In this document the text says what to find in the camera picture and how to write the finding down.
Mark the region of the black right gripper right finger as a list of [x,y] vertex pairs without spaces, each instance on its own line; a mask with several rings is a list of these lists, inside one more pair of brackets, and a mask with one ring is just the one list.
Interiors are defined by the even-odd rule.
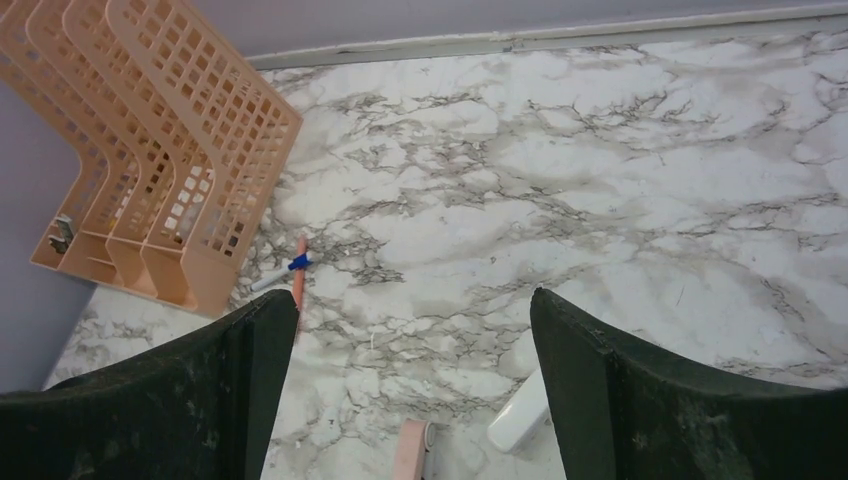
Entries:
[[539,288],[530,320],[570,479],[843,479],[847,392],[727,372]]

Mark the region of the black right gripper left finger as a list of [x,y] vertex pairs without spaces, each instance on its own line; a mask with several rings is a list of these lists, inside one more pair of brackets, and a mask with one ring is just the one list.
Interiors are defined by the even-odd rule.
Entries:
[[271,290],[209,325],[1,398],[5,479],[257,479],[295,342]]

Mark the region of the white stapler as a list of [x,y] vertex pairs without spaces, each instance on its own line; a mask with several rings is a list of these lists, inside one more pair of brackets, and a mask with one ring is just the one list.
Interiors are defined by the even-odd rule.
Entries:
[[488,440],[502,453],[515,453],[546,420],[548,412],[542,372],[536,369],[491,421]]

